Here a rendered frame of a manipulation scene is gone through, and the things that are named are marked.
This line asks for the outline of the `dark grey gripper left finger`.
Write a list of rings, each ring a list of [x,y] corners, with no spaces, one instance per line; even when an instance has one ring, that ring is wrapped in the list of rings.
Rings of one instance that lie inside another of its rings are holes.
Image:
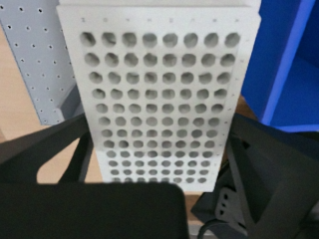
[[[0,183],[36,183],[40,168],[79,139],[58,182],[86,181],[94,144],[86,114],[0,142]]]

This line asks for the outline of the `white well plate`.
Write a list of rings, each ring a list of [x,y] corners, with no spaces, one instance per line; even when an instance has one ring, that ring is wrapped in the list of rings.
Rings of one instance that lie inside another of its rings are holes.
[[[213,190],[260,2],[60,0],[103,181]]]

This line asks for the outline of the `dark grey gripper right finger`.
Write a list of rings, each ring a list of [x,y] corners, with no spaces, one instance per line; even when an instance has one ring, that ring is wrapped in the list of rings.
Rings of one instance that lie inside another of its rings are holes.
[[[241,138],[280,168],[272,199]],[[225,147],[249,239],[291,239],[319,224],[319,141],[234,112]]]

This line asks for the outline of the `blue bin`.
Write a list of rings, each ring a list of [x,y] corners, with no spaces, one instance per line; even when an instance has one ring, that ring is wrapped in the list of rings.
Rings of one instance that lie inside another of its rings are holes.
[[[257,14],[239,94],[259,122],[288,132],[318,131],[319,0],[261,0]]]

